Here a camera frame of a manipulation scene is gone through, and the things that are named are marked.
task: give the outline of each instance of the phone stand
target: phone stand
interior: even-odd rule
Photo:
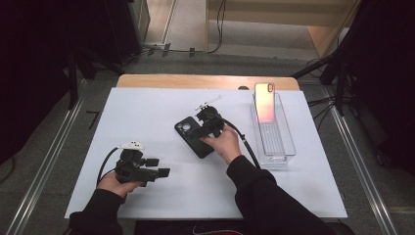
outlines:
[[[278,93],[273,93],[273,99],[274,112],[271,110],[272,119],[260,120],[255,97],[251,105],[259,164],[267,168],[287,165],[292,156],[296,154]]]

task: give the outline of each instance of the hand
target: hand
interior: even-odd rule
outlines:
[[[228,165],[230,165],[234,159],[241,156],[238,134],[227,124],[223,126],[222,133],[219,137],[212,138],[205,136],[202,137],[201,140],[209,144]]]
[[[128,182],[128,183],[119,183],[116,179],[116,173],[111,172],[104,176],[104,178],[101,180],[101,182],[98,184],[99,189],[105,189],[110,192],[113,192],[121,198],[124,198],[125,195],[127,195],[129,192],[132,192],[135,188],[143,184],[143,182]]]

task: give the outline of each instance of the smartphone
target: smartphone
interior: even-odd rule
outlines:
[[[255,85],[254,102],[259,123],[274,121],[274,91],[275,85],[272,82],[257,83]]]
[[[214,150],[209,144],[206,144],[199,138],[195,138],[191,135],[191,132],[199,127],[201,126],[192,117],[186,117],[174,125],[177,133],[179,133],[193,152],[195,152],[200,159],[204,159]]]

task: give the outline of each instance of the forearm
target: forearm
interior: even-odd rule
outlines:
[[[70,215],[70,234],[122,234],[116,219],[121,203],[119,195],[96,189],[85,209]]]
[[[273,175],[245,157],[229,165],[237,187],[236,204],[252,231],[259,234],[334,234],[317,216],[281,189]]]

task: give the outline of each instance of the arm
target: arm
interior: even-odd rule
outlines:
[[[218,138],[202,139],[228,164],[235,201],[251,231],[259,234],[335,234],[321,219],[281,189],[274,176],[241,155],[238,136],[225,125]]]
[[[70,215],[70,234],[122,234],[116,214],[123,198],[140,184],[141,182],[120,184],[116,180],[115,172],[106,175],[98,184],[85,209]]]

